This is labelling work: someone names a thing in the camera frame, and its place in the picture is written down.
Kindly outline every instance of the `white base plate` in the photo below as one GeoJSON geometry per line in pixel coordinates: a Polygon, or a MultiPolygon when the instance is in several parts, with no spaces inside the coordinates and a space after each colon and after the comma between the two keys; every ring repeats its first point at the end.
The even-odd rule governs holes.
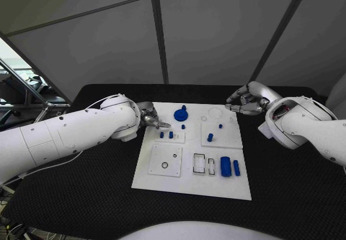
{"type": "Polygon", "coordinates": [[[158,142],[160,131],[154,127],[145,128],[131,188],[251,200],[243,150],[242,148],[226,148],[222,144],[222,142],[228,143],[229,139],[242,144],[236,113],[226,110],[223,105],[170,102],[154,102],[153,104],[161,121],[171,125],[170,129],[161,128],[160,131],[164,132],[164,135],[170,131],[173,133],[184,132],[184,143],[158,142]],[[186,105],[189,117],[179,122],[174,120],[173,114],[181,105],[186,105]],[[230,135],[213,134],[215,141],[220,146],[202,146],[202,138],[207,138],[207,135],[202,136],[202,123],[215,123],[217,127],[219,124],[223,124],[226,125],[223,130],[232,128],[230,135]],[[148,174],[154,145],[181,147],[180,177],[148,174]],[[204,154],[206,160],[213,159],[215,176],[193,174],[193,154],[204,154]],[[223,177],[220,173],[220,157],[223,156],[230,158],[230,177],[223,177]],[[233,160],[238,160],[240,176],[235,176],[233,160]]]}

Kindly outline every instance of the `blue object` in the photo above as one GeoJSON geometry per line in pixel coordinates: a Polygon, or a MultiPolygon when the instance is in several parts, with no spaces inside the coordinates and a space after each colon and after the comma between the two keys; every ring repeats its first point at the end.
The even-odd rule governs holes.
{"type": "Polygon", "coordinates": [[[232,176],[232,170],[230,170],[230,160],[228,156],[220,157],[220,175],[223,177],[232,176]]]}
{"type": "Polygon", "coordinates": [[[233,160],[233,161],[232,161],[232,164],[233,164],[235,176],[240,176],[240,170],[239,170],[238,160],[233,160]]]}
{"type": "Polygon", "coordinates": [[[189,114],[187,114],[187,112],[186,112],[186,106],[183,105],[183,106],[181,106],[181,109],[179,109],[179,110],[174,111],[174,119],[176,119],[179,122],[181,122],[181,121],[184,121],[184,120],[187,119],[187,117],[189,117],[189,114]]]}
{"type": "Polygon", "coordinates": [[[213,134],[209,133],[209,135],[207,135],[207,142],[210,142],[212,140],[213,140],[213,134]]]}

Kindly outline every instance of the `robotic hand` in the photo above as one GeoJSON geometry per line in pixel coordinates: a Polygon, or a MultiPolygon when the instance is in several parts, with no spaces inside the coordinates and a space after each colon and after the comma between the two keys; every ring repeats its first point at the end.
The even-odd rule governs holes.
{"type": "Polygon", "coordinates": [[[102,100],[99,109],[89,108],[91,105],[85,110],[0,132],[0,186],[20,173],[80,153],[108,138],[129,141],[142,126],[170,128],[170,124],[160,122],[151,102],[135,104],[121,94],[102,100]]]}
{"type": "Polygon", "coordinates": [[[346,166],[346,120],[337,120],[318,102],[304,96],[282,98],[252,81],[235,91],[226,103],[226,109],[245,115],[266,111],[258,130],[268,139],[274,138],[290,149],[310,141],[323,157],[346,166]],[[240,105],[232,105],[238,98],[240,105]]]}

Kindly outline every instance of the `black mat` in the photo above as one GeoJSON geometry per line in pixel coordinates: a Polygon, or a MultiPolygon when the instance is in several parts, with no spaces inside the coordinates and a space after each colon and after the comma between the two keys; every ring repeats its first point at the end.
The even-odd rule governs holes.
{"type": "MultiPolygon", "coordinates": [[[[117,93],[135,102],[223,104],[236,88],[88,85],[70,112],[117,93]]],[[[305,87],[272,89],[284,97],[317,98],[305,87]]],[[[131,189],[141,129],[129,142],[108,140],[83,151],[69,164],[26,177],[3,215],[49,232],[95,240],[115,239],[154,224],[186,220],[230,224],[284,239],[344,240],[343,168],[320,156],[310,143],[290,150],[274,139],[268,140],[258,131],[262,122],[264,114],[238,115],[252,201],[131,189]]]]}

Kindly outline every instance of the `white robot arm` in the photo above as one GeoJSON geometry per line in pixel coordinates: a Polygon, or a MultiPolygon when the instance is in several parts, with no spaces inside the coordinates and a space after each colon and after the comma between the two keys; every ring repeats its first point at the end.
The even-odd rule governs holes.
{"type": "Polygon", "coordinates": [[[225,105],[230,111],[245,115],[266,111],[258,130],[268,139],[274,138],[290,149],[310,141],[323,157],[346,167],[346,120],[337,120],[321,104],[318,107],[307,97],[282,98],[256,81],[240,87],[226,102],[236,98],[240,105],[225,105]]]}
{"type": "Polygon", "coordinates": [[[109,137],[129,141],[141,126],[170,127],[158,121],[151,102],[135,104],[121,94],[104,99],[99,109],[88,108],[0,132],[0,185],[39,165],[104,143],[109,137]]]}

